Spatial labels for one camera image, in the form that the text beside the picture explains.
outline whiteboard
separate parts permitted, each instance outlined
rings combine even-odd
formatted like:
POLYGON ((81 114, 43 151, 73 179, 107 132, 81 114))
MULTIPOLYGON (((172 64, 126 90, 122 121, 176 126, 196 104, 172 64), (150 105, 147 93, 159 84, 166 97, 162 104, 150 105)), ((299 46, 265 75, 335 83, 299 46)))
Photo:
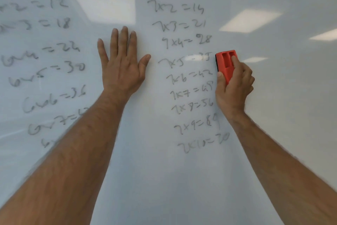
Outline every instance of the whiteboard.
POLYGON ((247 113, 332 187, 336 0, 0 0, 0 203, 103 86, 97 38, 152 55, 92 224, 282 224, 214 97, 216 52, 253 69, 247 113))

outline left hand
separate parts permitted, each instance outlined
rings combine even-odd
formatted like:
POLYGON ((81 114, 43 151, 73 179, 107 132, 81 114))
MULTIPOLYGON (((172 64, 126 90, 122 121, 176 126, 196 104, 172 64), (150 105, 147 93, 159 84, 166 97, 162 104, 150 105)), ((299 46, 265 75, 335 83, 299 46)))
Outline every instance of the left hand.
POLYGON ((103 40, 98 39, 97 48, 102 63, 104 92, 114 97, 118 95, 117 97, 127 102, 143 83, 151 55, 147 54, 137 61, 137 35, 132 31, 129 39, 126 26, 119 37, 118 30, 112 30, 110 60, 103 40))

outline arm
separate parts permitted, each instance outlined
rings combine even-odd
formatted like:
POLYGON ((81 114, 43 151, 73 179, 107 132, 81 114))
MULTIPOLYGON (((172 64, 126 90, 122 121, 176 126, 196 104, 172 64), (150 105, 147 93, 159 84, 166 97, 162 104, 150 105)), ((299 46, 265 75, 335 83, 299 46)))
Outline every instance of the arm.
POLYGON ((233 57, 228 86, 218 73, 216 98, 285 225, 337 224, 337 193, 263 132, 244 112, 251 69, 233 57))
POLYGON ((114 29, 110 60, 98 40, 104 90, 50 155, 0 210, 0 224, 90 224, 118 126, 130 96, 145 79, 150 55, 137 62, 137 36, 114 29))

